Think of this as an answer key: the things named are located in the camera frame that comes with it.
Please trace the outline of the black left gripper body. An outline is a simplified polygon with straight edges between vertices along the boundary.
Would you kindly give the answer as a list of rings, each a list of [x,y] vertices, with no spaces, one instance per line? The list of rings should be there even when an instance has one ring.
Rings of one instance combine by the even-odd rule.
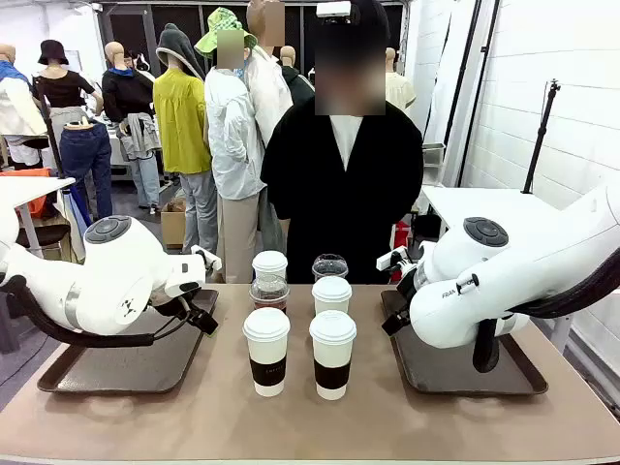
[[[151,306],[165,317],[176,318],[179,321],[195,320],[203,313],[203,310],[193,302],[198,293],[198,291],[191,291],[174,297],[166,303],[160,305],[152,303]]]

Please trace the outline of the white paper cup brown sleeve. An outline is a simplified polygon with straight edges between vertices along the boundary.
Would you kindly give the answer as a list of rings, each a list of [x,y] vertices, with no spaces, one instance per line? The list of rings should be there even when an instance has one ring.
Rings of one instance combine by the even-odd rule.
[[[312,287],[315,314],[326,310],[349,313],[352,295],[352,286],[345,278],[335,275],[320,278]]]
[[[279,276],[286,279],[287,257],[276,250],[265,250],[256,255],[252,261],[255,277]]]
[[[357,325],[345,312],[325,310],[309,326],[317,393],[325,400],[342,398],[350,378]]]
[[[255,391],[262,397],[277,396],[284,390],[290,329],[288,316],[273,307],[256,309],[244,321],[242,331]]]

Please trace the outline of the clear plastic cup with tea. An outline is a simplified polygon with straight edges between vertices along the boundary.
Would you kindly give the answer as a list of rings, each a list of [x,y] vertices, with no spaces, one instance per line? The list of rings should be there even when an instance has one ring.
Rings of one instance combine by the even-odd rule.
[[[316,281],[327,276],[345,278],[348,272],[349,268],[345,259],[337,254],[321,254],[312,265],[312,273]]]
[[[252,283],[249,296],[254,309],[276,308],[287,313],[290,288],[287,281],[278,275],[258,276]]]

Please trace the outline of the brown plastic serving tray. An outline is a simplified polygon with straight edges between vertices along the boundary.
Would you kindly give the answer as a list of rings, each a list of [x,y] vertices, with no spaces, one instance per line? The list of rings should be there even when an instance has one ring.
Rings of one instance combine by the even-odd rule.
[[[472,364],[472,344],[436,349],[422,342],[409,325],[391,340],[406,379],[421,393],[496,397],[533,396],[548,390],[542,373],[510,334],[498,338],[498,364],[488,373],[478,372]]]
[[[37,383],[61,394],[166,393],[181,383],[206,334],[186,324],[148,347],[70,346]]]

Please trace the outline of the person in black coat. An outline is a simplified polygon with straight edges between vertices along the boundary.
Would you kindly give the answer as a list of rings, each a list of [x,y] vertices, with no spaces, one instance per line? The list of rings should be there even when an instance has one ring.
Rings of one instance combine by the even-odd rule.
[[[386,11],[380,0],[350,1],[350,23],[318,19],[315,96],[285,112],[263,158],[293,284],[314,281],[321,254],[342,256],[353,284],[385,284],[376,261],[422,185],[421,132],[386,100]]]

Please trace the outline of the grey metal shelf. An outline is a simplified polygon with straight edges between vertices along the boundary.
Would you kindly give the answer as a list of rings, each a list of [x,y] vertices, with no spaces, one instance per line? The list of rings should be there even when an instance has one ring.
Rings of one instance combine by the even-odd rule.
[[[441,181],[444,166],[445,145],[441,142],[425,143],[422,146],[423,185],[435,186]]]

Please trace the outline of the mannequin torso in blue jeans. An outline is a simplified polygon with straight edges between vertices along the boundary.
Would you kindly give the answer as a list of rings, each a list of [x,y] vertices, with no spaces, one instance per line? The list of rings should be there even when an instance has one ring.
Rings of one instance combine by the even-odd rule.
[[[96,217],[112,215],[111,146],[104,124],[92,121],[88,126],[66,125],[60,139],[63,172],[76,180],[79,198],[87,205],[84,177],[91,171],[96,193]]]

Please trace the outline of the mannequin in white shirt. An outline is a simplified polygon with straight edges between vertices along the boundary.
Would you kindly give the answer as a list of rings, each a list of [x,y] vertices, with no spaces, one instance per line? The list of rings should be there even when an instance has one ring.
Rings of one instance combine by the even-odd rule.
[[[248,284],[253,279],[259,199],[264,188],[259,175],[262,143],[251,96],[241,76],[251,51],[248,37],[243,29],[229,25],[209,31],[204,43],[204,51],[212,59],[204,99],[218,193],[218,251],[228,284]]]

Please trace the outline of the mannequin in yellow shirt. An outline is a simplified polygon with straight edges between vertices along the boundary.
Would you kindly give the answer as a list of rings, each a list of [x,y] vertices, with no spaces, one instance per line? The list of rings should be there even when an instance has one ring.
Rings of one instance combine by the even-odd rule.
[[[200,247],[214,253],[218,244],[217,189],[212,157],[204,138],[204,83],[180,55],[157,49],[167,70],[153,83],[153,104],[166,171],[176,173],[185,196],[183,251]]]

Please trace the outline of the orange cloth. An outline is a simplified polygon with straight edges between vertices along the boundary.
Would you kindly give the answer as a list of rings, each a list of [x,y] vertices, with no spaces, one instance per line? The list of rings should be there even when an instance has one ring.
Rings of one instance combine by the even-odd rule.
[[[32,168],[27,170],[0,171],[0,177],[50,177],[50,168]],[[48,219],[54,216],[54,193],[48,192],[28,202],[28,209],[33,219]]]

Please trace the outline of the mannequin in beige top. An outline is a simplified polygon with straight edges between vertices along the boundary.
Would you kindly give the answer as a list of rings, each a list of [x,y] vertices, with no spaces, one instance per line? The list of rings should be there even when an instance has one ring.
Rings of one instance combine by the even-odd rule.
[[[392,47],[386,49],[386,100],[410,115],[417,95],[414,86],[405,77],[395,72],[395,55],[396,52]]]

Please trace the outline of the mannequin in black sweater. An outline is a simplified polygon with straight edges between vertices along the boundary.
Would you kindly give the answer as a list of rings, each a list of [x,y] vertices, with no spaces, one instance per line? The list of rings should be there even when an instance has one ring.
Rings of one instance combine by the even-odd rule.
[[[153,83],[125,63],[120,43],[107,43],[105,55],[110,67],[102,77],[104,111],[131,166],[139,207],[154,215],[160,203],[156,152],[161,145],[151,108]]]

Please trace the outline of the tall mannequin in cream shirt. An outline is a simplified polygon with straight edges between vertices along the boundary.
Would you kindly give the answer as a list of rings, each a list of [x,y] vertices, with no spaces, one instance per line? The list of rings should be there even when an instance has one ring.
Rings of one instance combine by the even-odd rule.
[[[276,125],[293,105],[281,66],[273,56],[273,50],[284,44],[285,4],[280,0],[249,0],[246,20],[257,44],[248,58],[245,82],[263,144],[268,145]]]

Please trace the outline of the mannequin in black top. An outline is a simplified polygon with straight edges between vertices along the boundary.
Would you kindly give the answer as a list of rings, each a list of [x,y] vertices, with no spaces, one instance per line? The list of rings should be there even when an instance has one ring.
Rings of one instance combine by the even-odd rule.
[[[49,115],[55,141],[60,143],[61,134],[66,124],[80,122],[86,116],[86,103],[82,98],[85,93],[95,99],[95,115],[100,115],[104,101],[100,93],[79,73],[70,71],[68,65],[60,65],[52,60],[38,74],[35,85],[35,98],[42,100],[42,89],[48,100]]]

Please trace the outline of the black bucket hat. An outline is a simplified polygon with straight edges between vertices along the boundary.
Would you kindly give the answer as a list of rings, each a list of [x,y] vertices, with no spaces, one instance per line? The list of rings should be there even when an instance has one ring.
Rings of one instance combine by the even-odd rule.
[[[40,49],[39,64],[48,65],[50,60],[60,65],[69,64],[69,60],[65,55],[65,49],[60,42],[51,39],[44,40],[40,43]]]

